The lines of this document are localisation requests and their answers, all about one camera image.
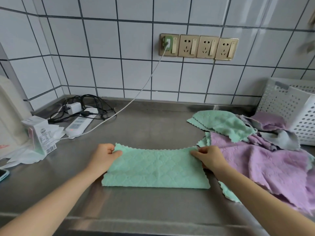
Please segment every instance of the pile of cloths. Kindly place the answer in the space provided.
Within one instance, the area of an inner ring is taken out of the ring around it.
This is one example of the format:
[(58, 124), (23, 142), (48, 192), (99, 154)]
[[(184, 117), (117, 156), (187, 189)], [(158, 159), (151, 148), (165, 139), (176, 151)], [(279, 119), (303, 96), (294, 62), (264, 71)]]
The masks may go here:
[[(251, 118), (227, 111), (199, 111), (187, 122), (206, 131), (198, 146), (218, 146), (238, 172), (288, 203), (311, 214), (315, 209), (314, 157), (300, 148), (282, 117), (258, 112)], [(240, 202), (224, 183), (226, 198)]]

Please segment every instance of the power strip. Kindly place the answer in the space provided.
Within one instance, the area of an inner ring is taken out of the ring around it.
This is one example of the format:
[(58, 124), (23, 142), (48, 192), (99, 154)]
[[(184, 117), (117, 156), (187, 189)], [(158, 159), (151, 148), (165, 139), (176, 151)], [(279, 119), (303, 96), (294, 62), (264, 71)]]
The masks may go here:
[[(90, 113), (98, 113), (96, 108), (87, 108), (85, 111)], [(73, 139), (81, 136), (84, 130), (92, 122), (92, 118), (95, 118), (96, 115), (89, 115), (89, 118), (83, 118), (81, 116), (77, 117), (66, 129), (65, 132), (69, 136), (69, 139)]]

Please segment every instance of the forearm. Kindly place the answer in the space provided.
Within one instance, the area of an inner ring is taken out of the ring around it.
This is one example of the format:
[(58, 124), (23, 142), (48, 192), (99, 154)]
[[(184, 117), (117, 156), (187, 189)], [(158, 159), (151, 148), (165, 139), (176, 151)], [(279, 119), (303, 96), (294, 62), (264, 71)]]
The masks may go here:
[(82, 193), (96, 179), (87, 171), (71, 178), (40, 202), (0, 229), (0, 236), (50, 236)]
[(232, 167), (215, 172), (271, 235), (315, 235), (315, 224)]

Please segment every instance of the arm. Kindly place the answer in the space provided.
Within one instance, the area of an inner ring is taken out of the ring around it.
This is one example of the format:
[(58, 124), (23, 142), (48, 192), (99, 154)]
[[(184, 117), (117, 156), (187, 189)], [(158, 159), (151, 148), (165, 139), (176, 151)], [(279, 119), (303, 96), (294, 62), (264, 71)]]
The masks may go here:
[(315, 223), (278, 200), (232, 168), (217, 146), (202, 147), (191, 154), (226, 184), (271, 235), (315, 235)]
[(99, 144), (86, 169), (2, 227), (0, 236), (53, 235), (82, 193), (122, 155), (113, 150), (112, 144)]

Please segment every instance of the hand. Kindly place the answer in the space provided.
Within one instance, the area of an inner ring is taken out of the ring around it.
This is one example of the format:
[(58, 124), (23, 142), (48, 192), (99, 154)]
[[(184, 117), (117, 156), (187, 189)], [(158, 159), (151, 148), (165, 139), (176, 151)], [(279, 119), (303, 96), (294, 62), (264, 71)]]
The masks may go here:
[(217, 146), (201, 147), (198, 151), (191, 151), (190, 154), (201, 160), (214, 174), (230, 166)]
[(113, 164), (114, 160), (123, 154), (122, 151), (114, 152), (114, 148), (115, 146), (111, 143), (99, 144), (86, 170), (93, 175), (95, 174), (97, 178), (104, 174)]

